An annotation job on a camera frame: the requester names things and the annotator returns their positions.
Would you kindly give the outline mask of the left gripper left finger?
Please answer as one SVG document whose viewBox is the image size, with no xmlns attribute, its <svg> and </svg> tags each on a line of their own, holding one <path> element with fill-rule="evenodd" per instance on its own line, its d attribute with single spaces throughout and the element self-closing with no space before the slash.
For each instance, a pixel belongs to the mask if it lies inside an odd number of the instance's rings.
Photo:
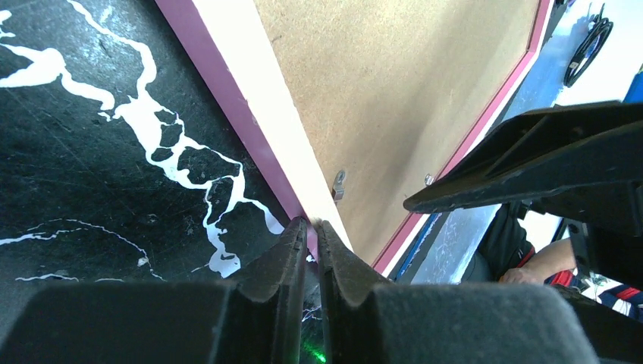
<svg viewBox="0 0 643 364">
<path fill-rule="evenodd" d="M 74 284 L 40 291 L 3 363 L 296 363 L 307 223 L 227 280 Z"/>
</svg>

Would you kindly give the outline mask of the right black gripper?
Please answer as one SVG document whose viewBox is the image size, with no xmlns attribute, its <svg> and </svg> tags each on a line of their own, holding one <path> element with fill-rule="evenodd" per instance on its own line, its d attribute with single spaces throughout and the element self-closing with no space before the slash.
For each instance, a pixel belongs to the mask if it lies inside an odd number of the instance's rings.
<svg viewBox="0 0 643 364">
<path fill-rule="evenodd" d="M 581 269 L 642 289 L 642 105 L 535 110 L 490 132 L 446 176 L 407 198 L 410 212 L 536 199 L 573 220 Z"/>
</svg>

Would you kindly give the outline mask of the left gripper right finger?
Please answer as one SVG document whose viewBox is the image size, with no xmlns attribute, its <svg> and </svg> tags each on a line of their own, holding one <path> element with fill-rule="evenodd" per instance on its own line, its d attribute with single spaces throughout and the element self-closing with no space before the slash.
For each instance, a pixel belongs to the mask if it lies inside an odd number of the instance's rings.
<svg viewBox="0 0 643 364">
<path fill-rule="evenodd" d="M 529 284 L 395 284 L 317 227 L 330 363 L 596 363 L 571 306 Z"/>
</svg>

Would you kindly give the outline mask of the brown cardboard backing board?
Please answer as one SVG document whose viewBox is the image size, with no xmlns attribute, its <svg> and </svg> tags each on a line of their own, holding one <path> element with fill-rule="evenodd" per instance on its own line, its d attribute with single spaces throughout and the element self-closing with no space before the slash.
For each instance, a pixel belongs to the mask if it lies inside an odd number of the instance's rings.
<svg viewBox="0 0 643 364">
<path fill-rule="evenodd" d="M 354 252 L 375 261 L 525 54 L 537 1 L 258 1 Z"/>
</svg>

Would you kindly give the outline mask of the pink wooden picture frame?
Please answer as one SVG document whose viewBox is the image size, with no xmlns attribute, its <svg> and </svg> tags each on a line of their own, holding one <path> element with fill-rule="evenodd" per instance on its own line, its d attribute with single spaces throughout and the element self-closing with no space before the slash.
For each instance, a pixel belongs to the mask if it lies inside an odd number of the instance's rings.
<svg viewBox="0 0 643 364">
<path fill-rule="evenodd" d="M 309 253 L 318 253 L 315 229 L 322 221 L 348 243 L 255 5 L 160 1 L 158 7 L 284 211 L 307 218 Z"/>
</svg>

